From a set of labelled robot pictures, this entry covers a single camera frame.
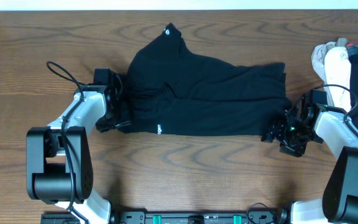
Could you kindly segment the black t-shirt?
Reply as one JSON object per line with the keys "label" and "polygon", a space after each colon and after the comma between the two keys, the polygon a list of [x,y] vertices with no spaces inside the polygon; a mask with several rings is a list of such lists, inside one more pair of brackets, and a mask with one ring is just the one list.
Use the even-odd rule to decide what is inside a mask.
{"label": "black t-shirt", "polygon": [[284,69],[283,63],[235,66],[194,54],[169,24],[129,65],[120,131],[261,136],[291,106]]}

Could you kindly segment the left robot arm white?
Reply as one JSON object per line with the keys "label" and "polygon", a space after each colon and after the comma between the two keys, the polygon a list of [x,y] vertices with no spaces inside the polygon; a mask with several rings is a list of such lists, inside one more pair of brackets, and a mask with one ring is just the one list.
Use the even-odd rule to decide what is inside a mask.
{"label": "left robot arm white", "polygon": [[88,136],[107,131],[117,116],[121,87],[81,85],[68,108],[26,136],[26,189],[32,200],[65,209],[79,223],[119,223],[112,203],[93,188]]}

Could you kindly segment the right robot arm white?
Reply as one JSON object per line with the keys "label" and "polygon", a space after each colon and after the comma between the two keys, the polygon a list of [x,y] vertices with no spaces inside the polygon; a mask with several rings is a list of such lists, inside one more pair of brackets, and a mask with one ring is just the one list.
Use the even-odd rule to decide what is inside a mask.
{"label": "right robot arm white", "polygon": [[326,143],[336,158],[323,196],[291,204],[279,223],[358,223],[358,130],[340,108],[320,103],[289,110],[271,123],[263,142],[278,141],[280,151],[301,157],[308,142]]}

